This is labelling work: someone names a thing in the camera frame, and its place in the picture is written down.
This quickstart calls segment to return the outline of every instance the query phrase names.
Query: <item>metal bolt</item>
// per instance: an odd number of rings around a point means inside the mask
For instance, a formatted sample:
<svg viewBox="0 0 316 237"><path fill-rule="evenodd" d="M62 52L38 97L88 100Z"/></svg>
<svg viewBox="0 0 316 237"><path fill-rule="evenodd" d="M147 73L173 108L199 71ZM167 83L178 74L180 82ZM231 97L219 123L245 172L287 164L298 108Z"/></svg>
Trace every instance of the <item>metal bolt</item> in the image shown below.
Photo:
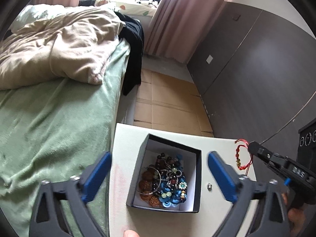
<svg viewBox="0 0 316 237"><path fill-rule="evenodd" d="M243 181L245 179L250 179L250 177L247 175L243 175L243 176L239 177L239 179Z"/></svg>
<svg viewBox="0 0 316 237"><path fill-rule="evenodd" d="M80 177L77 176L77 175L73 175L73 176L70 177L70 180L72 180L72 181L77 181L79 179L80 179Z"/></svg>
<svg viewBox="0 0 316 237"><path fill-rule="evenodd" d="M42 185L46 185L48 183L50 183L50 180L48 180L48 179L44 179L43 181L41 181Z"/></svg>
<svg viewBox="0 0 316 237"><path fill-rule="evenodd" d="M273 185L277 185L277 184L278 184L277 180L275 180L275 179L271 179L271 180L269 181L269 183L270 183L270 184L273 184Z"/></svg>

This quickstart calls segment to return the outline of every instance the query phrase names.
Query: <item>human hand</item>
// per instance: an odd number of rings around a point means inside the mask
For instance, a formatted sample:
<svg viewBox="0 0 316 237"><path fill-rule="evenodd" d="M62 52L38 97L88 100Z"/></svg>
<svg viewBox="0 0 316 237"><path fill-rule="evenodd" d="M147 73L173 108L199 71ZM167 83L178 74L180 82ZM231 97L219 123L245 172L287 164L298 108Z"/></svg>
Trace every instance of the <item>human hand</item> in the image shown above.
<svg viewBox="0 0 316 237"><path fill-rule="evenodd" d="M288 196L285 193L282 193L282 197L286 205L288 203ZM288 212L288 218L294 224L294 227L291 230L291 237L295 237L302 230L305 222L305 215L303 209L291 208Z"/></svg>
<svg viewBox="0 0 316 237"><path fill-rule="evenodd" d="M132 230L127 230L124 232L123 237L139 237L139 235Z"/></svg>

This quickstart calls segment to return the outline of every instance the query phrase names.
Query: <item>green bedsheet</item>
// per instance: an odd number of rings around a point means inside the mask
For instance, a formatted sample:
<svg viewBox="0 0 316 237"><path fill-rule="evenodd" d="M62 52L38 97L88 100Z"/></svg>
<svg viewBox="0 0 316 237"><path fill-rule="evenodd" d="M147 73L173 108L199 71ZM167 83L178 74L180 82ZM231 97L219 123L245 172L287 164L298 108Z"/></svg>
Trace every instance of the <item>green bedsheet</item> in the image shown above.
<svg viewBox="0 0 316 237"><path fill-rule="evenodd" d="M67 180L110 150L129 53L120 41L101 86L57 79L0 91L0 207L20 237L28 236L41 180ZM107 234L106 187L89 207ZM66 217L78 236L67 206Z"/></svg>

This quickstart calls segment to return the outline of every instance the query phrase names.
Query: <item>gray wall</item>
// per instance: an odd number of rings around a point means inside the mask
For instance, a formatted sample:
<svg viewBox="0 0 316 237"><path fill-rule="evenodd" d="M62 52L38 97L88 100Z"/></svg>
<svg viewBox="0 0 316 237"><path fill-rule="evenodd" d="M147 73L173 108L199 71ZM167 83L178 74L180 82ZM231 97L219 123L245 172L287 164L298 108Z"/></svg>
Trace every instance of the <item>gray wall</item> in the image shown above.
<svg viewBox="0 0 316 237"><path fill-rule="evenodd" d="M214 59L207 64L209 55ZM304 30L270 12L227 3L188 69L214 136L261 142L315 92L315 64L316 40ZM296 159L297 131L314 118L316 98L264 146ZM257 180L277 178L261 161L254 161L254 169Z"/></svg>

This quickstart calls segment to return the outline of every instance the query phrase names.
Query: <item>tabletop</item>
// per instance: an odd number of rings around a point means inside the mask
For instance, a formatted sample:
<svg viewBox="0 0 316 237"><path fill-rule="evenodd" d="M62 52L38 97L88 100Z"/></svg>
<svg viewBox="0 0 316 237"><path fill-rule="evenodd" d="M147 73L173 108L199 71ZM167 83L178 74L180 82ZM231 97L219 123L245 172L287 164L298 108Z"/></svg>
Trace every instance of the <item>tabletop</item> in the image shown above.
<svg viewBox="0 0 316 237"><path fill-rule="evenodd" d="M148 134L153 134L202 151L202 186L200 211L192 213L168 213L131 208L126 205L137 155L140 145ZM219 139L188 134L171 133L160 130L117 124L112 148L112 168L109 189L109 229L111 237L122 237L125 230L134 230L140 237L210 237L222 223L232 204L224 199L213 175L207 166L207 154L217 151L222 159L233 166L238 174L245 174L236 167L235 140ZM247 164L249 154L240 151L242 164ZM248 176L256 180L253 167ZM247 216L238 233L245 236L256 209L256 201L251 201Z"/></svg>

